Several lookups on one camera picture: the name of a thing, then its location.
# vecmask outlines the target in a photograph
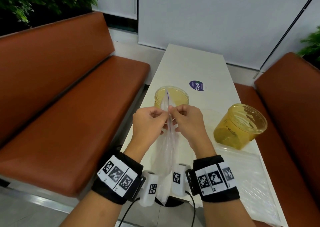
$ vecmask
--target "white sensor device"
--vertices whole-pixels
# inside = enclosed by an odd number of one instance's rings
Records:
[[[159,177],[151,171],[143,171],[142,176],[146,178],[146,181],[142,185],[137,198],[140,198],[138,202],[141,206],[147,207],[155,201]]]
[[[179,197],[184,197],[187,195],[186,191],[190,191],[186,170],[191,169],[191,166],[187,164],[175,164],[172,169],[173,178],[171,191]]]

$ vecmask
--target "hand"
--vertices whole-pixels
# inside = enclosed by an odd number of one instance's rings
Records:
[[[174,119],[173,124],[178,124],[175,130],[188,140],[197,158],[216,155],[199,108],[183,104],[177,107],[169,106],[168,109]]]
[[[133,115],[133,134],[125,154],[140,162],[151,144],[163,133],[169,114],[157,107],[140,108]]]

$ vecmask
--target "brown leather bench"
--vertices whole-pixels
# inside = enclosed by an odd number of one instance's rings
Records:
[[[29,123],[0,149],[0,175],[78,196],[150,70],[112,52],[97,12],[0,39],[0,142]]]
[[[255,85],[235,87],[268,121],[256,140],[287,223],[320,226],[320,71],[288,53]]]

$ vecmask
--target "purple sticker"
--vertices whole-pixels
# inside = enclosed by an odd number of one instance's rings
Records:
[[[204,91],[206,89],[204,83],[197,81],[197,80],[193,80],[190,83],[191,88],[197,90],[197,91]]]

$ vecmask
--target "cable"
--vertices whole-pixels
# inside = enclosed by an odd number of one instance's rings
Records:
[[[130,204],[130,206],[129,206],[129,208],[127,209],[127,211],[125,212],[125,214],[123,215],[123,218],[122,218],[122,220],[121,220],[121,222],[120,222],[120,224],[119,224],[119,226],[118,227],[120,227],[120,225],[122,224],[122,222],[123,222],[123,220],[124,220],[124,218],[126,217],[126,215],[127,215],[127,213],[129,212],[129,209],[131,208],[131,206],[136,202],[136,201],[138,201],[138,200],[140,200],[140,198],[138,197],[138,198],[136,198],[131,204]]]
[[[186,194],[188,194],[191,197],[192,203],[193,203],[193,219],[192,219],[192,224],[191,224],[191,227],[193,227],[193,223],[195,221],[195,216],[196,216],[196,205],[195,205],[195,201],[193,200],[193,197],[191,196],[191,194],[188,191],[186,191]]]

